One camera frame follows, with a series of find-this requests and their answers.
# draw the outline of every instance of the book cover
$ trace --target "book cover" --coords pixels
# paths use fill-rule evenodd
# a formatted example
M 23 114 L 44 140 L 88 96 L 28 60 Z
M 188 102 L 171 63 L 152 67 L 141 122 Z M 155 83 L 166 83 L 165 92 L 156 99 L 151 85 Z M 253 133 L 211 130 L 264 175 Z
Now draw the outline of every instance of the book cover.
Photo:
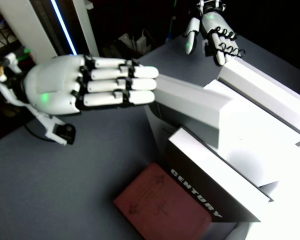
M 166 171 L 206 209 L 212 222 L 260 222 L 271 200 L 226 161 L 180 128 L 168 140 Z
M 197 240 L 211 223 L 210 214 L 156 163 L 114 204 L 146 240 Z

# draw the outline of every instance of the red box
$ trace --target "red box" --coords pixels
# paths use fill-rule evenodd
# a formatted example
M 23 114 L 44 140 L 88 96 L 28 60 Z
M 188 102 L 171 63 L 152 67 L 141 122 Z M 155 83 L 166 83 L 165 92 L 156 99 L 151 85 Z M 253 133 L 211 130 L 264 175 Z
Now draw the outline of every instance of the red box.
M 157 164 L 150 164 L 114 204 L 146 240 L 197 240 L 210 214 Z

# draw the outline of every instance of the white robotic hand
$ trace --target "white robotic hand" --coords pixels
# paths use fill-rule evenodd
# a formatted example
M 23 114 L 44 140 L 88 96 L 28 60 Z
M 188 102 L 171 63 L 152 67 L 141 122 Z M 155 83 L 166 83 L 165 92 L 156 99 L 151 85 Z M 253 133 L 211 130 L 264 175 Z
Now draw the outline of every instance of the white robotic hand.
M 35 66 L 24 79 L 29 103 L 50 115 L 102 107 L 129 107 L 155 100 L 159 72 L 135 60 L 59 56 Z
M 243 57 L 245 51 L 239 49 L 236 43 L 238 36 L 220 15 L 225 9 L 226 5 L 221 0 L 200 0 L 197 3 L 184 34 L 187 36 L 186 54 L 194 51 L 197 45 L 196 36 L 201 32 L 207 40 L 205 54 L 214 56 L 218 65 L 224 65 L 233 57 Z

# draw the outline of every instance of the dark gray surface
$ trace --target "dark gray surface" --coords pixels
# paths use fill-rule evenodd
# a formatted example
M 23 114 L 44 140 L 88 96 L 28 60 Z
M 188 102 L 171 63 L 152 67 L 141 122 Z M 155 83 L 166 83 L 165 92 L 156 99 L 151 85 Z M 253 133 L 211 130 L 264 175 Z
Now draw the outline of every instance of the dark gray surface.
M 244 38 L 238 43 L 247 50 L 247 62 L 288 85 L 300 82 L 296 68 Z M 201 86 L 215 79 L 220 68 L 202 55 L 201 45 L 186 56 L 184 44 L 177 38 L 141 62 Z M 0 140 L 0 240 L 140 239 L 112 200 L 159 157 L 144 109 L 63 119 L 76 126 L 73 146 L 40 141 L 24 128 Z M 29 126 L 42 130 L 37 121 Z M 222 240 L 233 227 L 212 224 L 203 239 Z

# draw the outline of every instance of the decorative pattern on red cover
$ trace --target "decorative pattern on red cover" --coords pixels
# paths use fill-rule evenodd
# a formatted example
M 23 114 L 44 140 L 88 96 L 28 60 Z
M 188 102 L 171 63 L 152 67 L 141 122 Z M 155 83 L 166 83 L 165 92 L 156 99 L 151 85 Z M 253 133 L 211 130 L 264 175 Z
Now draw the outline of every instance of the decorative pattern on red cover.
M 114 204 L 146 240 L 197 240 L 210 214 L 157 164 L 150 164 Z

